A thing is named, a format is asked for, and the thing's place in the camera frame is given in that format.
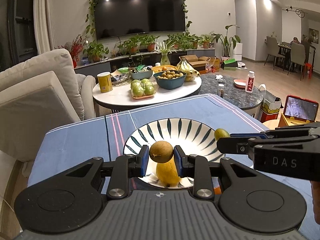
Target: tv screen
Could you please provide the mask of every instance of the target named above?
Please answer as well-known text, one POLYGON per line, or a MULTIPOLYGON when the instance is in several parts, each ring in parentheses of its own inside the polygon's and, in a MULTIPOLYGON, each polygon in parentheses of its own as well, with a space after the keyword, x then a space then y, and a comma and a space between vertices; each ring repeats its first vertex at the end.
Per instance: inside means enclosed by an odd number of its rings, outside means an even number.
POLYGON ((135 33, 183 32, 183 0, 98 0, 97 39, 135 33))

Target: glass vase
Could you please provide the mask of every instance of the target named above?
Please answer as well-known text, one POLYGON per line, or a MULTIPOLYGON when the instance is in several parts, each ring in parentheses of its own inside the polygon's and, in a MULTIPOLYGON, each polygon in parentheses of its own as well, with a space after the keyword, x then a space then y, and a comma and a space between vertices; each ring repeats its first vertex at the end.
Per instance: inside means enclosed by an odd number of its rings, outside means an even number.
POLYGON ((170 65, 168 54, 162 54, 160 63, 161 63, 161 66, 170 65))

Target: yellow fruit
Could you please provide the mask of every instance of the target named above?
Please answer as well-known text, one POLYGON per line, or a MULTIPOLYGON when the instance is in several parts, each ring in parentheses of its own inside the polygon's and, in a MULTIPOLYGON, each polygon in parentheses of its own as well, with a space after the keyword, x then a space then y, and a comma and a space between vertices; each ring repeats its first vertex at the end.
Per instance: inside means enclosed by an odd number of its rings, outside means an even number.
POLYGON ((155 142, 150 147, 149 156, 156 163, 166 163, 172 159, 173 147, 166 141, 155 142))
POLYGON ((225 138, 225 137, 230 137, 230 134, 222 129, 222 128, 218 128, 217 130, 214 131, 214 138, 216 139, 216 141, 218 141, 220 138, 225 138))
POLYGON ((167 163, 158 163, 156 168, 158 179, 166 186, 175 186, 180 181, 174 158, 167 163))

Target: white plate with blue stripes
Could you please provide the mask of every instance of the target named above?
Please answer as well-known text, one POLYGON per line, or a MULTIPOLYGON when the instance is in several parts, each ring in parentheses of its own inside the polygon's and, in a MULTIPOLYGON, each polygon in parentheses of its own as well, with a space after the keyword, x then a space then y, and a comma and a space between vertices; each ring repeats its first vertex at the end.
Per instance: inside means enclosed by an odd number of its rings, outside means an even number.
MULTIPOLYGON (((167 141, 173 147, 180 145, 186 155, 204 156, 209 162, 219 162, 224 154, 217 149, 214 130, 209 126, 190 119, 168 118, 154 121, 135 130, 124 145, 124 154, 137 155, 143 145, 149 148, 157 141, 167 141)), ((156 165, 149 158, 147 173, 142 181, 160 188, 189 188, 193 186, 192 178, 182 178, 176 185, 164 185, 156 175, 156 165)))

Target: human hand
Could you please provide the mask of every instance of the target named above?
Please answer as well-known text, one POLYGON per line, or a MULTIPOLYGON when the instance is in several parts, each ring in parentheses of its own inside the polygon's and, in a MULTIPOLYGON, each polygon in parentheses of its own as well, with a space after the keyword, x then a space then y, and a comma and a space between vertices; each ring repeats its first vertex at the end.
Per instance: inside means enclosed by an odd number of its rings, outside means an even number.
POLYGON ((320 225, 320 182, 310 181, 315 221, 320 225))

